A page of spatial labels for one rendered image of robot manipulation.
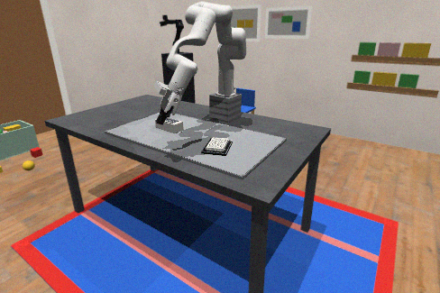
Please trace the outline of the white operator panel with four keys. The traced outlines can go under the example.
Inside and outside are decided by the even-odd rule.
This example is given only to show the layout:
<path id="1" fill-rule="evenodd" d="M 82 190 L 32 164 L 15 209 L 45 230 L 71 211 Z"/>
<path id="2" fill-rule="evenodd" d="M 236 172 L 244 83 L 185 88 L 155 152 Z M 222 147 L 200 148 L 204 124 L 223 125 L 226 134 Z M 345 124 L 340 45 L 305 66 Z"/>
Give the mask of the white operator panel with four keys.
<path id="1" fill-rule="evenodd" d="M 164 131 L 170 133 L 182 133 L 183 131 L 183 122 L 171 118 L 166 118 L 164 124 L 157 124 L 155 119 L 156 128 L 162 129 Z"/>

